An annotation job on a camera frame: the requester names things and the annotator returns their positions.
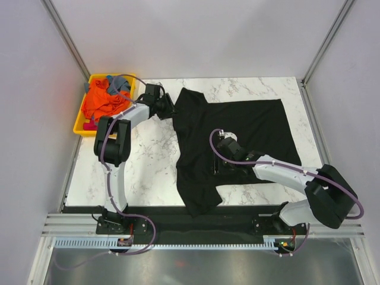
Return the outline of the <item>black t-shirt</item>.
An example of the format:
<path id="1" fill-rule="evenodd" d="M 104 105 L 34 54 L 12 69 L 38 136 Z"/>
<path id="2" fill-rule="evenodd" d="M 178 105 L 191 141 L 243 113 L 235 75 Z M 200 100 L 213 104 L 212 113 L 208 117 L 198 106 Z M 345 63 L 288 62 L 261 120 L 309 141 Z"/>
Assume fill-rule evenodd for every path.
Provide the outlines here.
<path id="1" fill-rule="evenodd" d="M 217 186 L 262 182 L 250 166 L 226 163 L 214 148 L 234 161 L 255 152 L 301 164 L 280 99 L 209 103 L 204 94 L 183 88 L 175 108 L 173 129 L 180 150 L 176 184 L 192 217 L 222 202 Z"/>

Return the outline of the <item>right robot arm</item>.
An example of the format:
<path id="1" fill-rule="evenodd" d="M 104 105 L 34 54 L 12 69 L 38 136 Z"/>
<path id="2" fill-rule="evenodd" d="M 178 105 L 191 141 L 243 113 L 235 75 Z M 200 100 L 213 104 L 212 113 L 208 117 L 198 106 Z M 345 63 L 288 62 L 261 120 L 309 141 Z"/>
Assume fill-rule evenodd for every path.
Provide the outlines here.
<path id="1" fill-rule="evenodd" d="M 287 233 L 295 225 L 313 222 L 338 229 L 343 221 L 361 219 L 364 215 L 354 190 L 331 165 L 302 167 L 257 151 L 249 153 L 231 137 L 211 148 L 231 167 L 305 195 L 302 201 L 285 202 L 274 213 L 271 224 L 277 233 Z"/>

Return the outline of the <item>left aluminium frame post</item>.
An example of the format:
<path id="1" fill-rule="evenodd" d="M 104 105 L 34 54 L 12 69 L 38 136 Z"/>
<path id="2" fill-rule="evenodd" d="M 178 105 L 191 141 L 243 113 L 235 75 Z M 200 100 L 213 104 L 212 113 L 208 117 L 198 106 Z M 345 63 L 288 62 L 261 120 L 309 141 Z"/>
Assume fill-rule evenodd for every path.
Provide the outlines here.
<path id="1" fill-rule="evenodd" d="M 68 48 L 75 63 L 77 64 L 77 67 L 80 69 L 84 78 L 88 80 L 90 78 L 91 72 L 88 70 L 83 57 L 80 55 L 80 52 L 77 49 L 76 44 L 74 43 L 74 40 L 72 39 L 69 30 L 67 29 L 57 8 L 55 7 L 55 4 L 52 0 L 41 0 L 41 3 L 48 13 L 50 19 L 54 23 L 54 26 L 56 27 L 61 39 L 64 41 L 66 47 Z"/>

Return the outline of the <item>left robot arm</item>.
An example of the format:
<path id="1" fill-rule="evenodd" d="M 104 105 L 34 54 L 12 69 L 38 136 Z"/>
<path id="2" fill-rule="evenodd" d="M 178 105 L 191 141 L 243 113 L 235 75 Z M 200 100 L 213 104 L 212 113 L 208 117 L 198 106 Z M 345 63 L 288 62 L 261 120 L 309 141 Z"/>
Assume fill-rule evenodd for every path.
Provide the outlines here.
<path id="1" fill-rule="evenodd" d="M 168 93 L 142 94 L 137 102 L 121 113 L 103 116 L 99 120 L 94 154 L 102 164 L 106 184 L 108 211 L 117 213 L 110 219 L 110 227 L 116 233 L 125 233 L 130 227 L 128 216 L 121 214 L 128 207 L 125 195 L 125 165 L 131 153 L 131 132 L 140 123 L 157 116 L 161 120 L 176 114 Z"/>

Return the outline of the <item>orange t-shirt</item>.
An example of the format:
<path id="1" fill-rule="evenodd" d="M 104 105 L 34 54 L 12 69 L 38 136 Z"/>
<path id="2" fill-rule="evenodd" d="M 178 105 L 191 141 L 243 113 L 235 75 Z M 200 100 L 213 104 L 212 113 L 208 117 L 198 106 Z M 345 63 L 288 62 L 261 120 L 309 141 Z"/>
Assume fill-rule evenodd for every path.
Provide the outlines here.
<path id="1" fill-rule="evenodd" d="M 130 92 L 121 91 L 111 96 L 107 93 L 109 83 L 106 77 L 92 79 L 85 83 L 85 98 L 81 105 L 81 112 L 86 119 L 93 119 L 98 123 L 102 116 L 114 116 L 129 108 Z"/>

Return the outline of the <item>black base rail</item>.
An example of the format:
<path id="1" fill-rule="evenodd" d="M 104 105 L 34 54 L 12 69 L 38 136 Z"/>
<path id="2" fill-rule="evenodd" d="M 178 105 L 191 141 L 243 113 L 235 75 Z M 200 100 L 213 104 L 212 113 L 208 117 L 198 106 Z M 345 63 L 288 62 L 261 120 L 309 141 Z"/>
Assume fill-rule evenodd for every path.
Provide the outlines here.
<path id="1" fill-rule="evenodd" d="M 132 235 L 138 241 L 258 242 L 264 236 L 301 236 L 306 224 L 274 219 L 276 205 L 222 206 L 192 217 L 184 206 L 129 207 L 127 215 L 101 210 L 98 235 Z"/>

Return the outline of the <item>pink t-shirt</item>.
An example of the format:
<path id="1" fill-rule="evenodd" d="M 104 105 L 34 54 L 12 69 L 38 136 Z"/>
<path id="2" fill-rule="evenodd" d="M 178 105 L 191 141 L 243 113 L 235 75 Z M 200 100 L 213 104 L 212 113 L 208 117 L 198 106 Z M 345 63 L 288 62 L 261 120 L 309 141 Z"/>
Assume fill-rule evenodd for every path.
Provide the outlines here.
<path id="1" fill-rule="evenodd" d="M 90 119 L 88 122 L 83 123 L 84 131 L 96 131 L 97 128 L 97 122 L 95 122 L 93 119 Z"/>

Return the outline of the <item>grey t-shirt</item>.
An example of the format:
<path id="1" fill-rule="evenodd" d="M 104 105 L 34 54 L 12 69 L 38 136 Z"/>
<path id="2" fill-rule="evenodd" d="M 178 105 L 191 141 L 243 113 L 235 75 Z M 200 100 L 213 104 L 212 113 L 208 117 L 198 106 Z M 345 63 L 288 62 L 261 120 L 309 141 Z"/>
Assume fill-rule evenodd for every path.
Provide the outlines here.
<path id="1" fill-rule="evenodd" d="M 107 93 L 111 96 L 117 95 L 118 92 L 121 91 L 131 91 L 130 83 L 124 77 L 117 77 L 116 80 L 113 80 L 114 76 L 107 75 L 106 81 L 109 83 L 107 88 Z"/>

